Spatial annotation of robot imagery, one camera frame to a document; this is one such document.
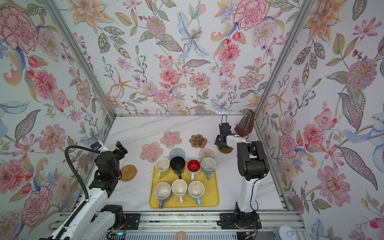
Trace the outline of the brown paw print coaster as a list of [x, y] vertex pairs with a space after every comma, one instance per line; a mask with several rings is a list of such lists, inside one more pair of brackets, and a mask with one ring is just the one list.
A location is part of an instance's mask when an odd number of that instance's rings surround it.
[[208, 140], [204, 138], [201, 134], [197, 134], [192, 135], [189, 139], [189, 142], [193, 148], [203, 149], [206, 146]]

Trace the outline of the multicolour woven round coaster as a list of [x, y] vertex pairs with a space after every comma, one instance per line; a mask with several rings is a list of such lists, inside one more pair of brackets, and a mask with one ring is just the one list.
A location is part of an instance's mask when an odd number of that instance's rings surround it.
[[215, 152], [209, 148], [201, 149], [199, 152], [200, 161], [203, 161], [205, 158], [215, 158]]

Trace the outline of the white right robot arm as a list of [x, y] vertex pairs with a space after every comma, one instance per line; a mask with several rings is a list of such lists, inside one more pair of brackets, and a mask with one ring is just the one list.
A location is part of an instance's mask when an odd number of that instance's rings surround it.
[[270, 164], [262, 142], [247, 139], [254, 129], [254, 118], [254, 111], [246, 111], [233, 131], [226, 120], [221, 120], [220, 133], [215, 140], [215, 145], [221, 153], [235, 151], [237, 154], [238, 171], [243, 177], [240, 198], [235, 206], [235, 212], [238, 214], [257, 210], [253, 206], [257, 187], [259, 181], [265, 178], [270, 171]]

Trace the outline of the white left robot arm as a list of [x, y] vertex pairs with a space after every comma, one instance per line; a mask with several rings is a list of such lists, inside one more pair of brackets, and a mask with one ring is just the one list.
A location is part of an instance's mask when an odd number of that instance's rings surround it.
[[[94, 179], [87, 187], [77, 173], [69, 150], [80, 149], [97, 154]], [[123, 207], [107, 205], [106, 201], [112, 195], [123, 174], [120, 170], [120, 160], [128, 150], [117, 141], [116, 148], [111, 151], [101, 141], [90, 148], [82, 146], [67, 146], [64, 154], [66, 161], [82, 187], [85, 199], [75, 208], [66, 221], [49, 237], [48, 240], [96, 240], [108, 230], [116, 230], [127, 222]]]

